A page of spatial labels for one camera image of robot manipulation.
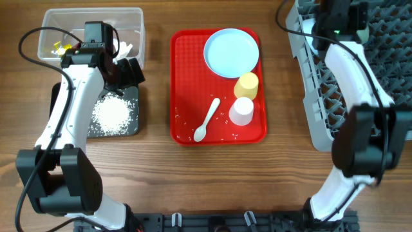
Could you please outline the white tissue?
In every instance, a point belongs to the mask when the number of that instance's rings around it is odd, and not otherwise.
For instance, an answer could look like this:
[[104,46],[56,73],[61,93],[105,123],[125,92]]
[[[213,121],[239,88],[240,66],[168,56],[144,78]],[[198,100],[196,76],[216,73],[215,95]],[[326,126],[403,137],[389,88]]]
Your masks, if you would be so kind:
[[133,48],[132,44],[127,44],[124,41],[121,41],[120,44],[118,45],[118,40],[114,39],[113,40],[113,46],[115,52],[117,52],[118,48],[120,49],[119,53],[117,56],[113,59],[114,61],[121,60],[123,58],[126,58],[128,54],[130,53],[131,49]]

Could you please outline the yellow snack wrapper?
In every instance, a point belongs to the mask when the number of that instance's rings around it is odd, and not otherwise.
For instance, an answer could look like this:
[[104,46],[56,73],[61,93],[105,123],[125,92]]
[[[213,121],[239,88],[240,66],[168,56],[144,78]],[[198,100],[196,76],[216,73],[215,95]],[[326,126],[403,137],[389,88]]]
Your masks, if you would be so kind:
[[62,57],[65,54],[66,50],[72,48],[71,44],[63,45],[61,41],[54,43],[53,46],[54,49],[51,51],[51,53],[58,57]]

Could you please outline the white plastic spoon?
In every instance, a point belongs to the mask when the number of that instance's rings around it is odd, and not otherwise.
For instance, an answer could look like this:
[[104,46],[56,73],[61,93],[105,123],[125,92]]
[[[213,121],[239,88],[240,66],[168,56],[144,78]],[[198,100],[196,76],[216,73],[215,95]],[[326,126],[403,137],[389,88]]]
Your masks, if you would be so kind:
[[194,141],[195,142],[200,142],[205,138],[205,136],[207,134],[207,125],[208,125],[209,121],[211,120],[212,116],[214,115],[214,113],[216,112],[216,110],[218,109],[218,106],[220,105],[220,102],[221,102],[221,100],[219,98],[213,99],[202,125],[199,126],[194,132]]

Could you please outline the light blue plate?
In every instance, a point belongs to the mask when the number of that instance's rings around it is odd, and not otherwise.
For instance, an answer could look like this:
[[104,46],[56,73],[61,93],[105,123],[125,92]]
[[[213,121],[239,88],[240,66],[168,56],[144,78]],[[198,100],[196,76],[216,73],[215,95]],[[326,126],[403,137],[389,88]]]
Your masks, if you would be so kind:
[[235,79],[256,67],[259,47],[256,40],[244,30],[226,28],[218,30],[207,39],[203,58],[216,75]]

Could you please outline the white plastic cup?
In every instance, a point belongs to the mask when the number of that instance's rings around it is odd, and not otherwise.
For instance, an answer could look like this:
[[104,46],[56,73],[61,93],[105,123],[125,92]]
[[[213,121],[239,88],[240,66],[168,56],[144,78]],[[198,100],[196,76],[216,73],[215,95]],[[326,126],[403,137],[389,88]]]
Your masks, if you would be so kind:
[[238,126],[248,125],[253,118],[254,103],[248,97],[240,97],[235,100],[229,110],[230,120]]

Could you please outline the yellow plastic cup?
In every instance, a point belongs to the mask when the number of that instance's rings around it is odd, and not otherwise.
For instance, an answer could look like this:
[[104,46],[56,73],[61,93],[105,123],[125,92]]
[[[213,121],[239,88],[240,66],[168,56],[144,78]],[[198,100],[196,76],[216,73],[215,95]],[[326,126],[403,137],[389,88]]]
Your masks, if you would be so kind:
[[254,100],[258,93],[259,79],[252,72],[244,73],[237,81],[234,87],[236,98],[247,97]]

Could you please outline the light blue bowl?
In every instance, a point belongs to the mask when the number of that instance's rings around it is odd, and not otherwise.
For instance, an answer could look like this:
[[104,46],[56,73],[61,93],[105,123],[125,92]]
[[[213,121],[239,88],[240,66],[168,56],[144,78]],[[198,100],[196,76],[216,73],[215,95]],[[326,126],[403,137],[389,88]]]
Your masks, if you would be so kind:
[[[310,34],[312,35],[312,29],[315,25],[315,18],[310,18],[310,19],[305,19],[303,21],[302,27],[303,27],[303,33],[304,34]],[[311,47],[311,49],[314,49],[313,47],[313,37],[310,36],[305,36],[305,39],[307,41],[307,43],[309,44],[309,46]]]

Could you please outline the green bowl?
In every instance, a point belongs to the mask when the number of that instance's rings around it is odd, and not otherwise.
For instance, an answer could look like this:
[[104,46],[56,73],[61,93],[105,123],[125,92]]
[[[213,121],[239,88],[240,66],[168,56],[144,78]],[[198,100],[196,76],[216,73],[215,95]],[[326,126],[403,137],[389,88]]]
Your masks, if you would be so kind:
[[361,44],[366,44],[369,40],[370,29],[369,26],[365,27],[363,30],[357,30],[357,35],[360,39]]

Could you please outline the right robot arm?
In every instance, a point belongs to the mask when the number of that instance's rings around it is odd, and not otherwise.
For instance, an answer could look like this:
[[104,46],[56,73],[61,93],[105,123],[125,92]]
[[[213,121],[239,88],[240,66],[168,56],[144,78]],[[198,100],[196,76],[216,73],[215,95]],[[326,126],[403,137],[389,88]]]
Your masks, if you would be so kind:
[[348,111],[332,143],[331,173],[306,204],[314,229],[340,221],[363,188],[380,185],[398,165],[411,125],[411,108],[395,105],[366,60],[359,31],[367,27],[367,2],[321,1],[310,33]]

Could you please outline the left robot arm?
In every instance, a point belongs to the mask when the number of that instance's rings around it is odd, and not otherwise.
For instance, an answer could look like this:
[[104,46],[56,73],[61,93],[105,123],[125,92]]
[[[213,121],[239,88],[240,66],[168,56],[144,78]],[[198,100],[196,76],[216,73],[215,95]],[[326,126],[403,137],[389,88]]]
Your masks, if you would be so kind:
[[86,139],[95,103],[103,91],[121,95],[144,75],[136,59],[117,59],[118,32],[102,21],[88,21],[84,38],[61,57],[62,81],[42,135],[30,150],[20,150],[15,165],[23,190],[15,211],[20,231],[23,202],[38,214],[65,217],[103,231],[143,231],[131,208],[108,197],[102,179],[86,156]]

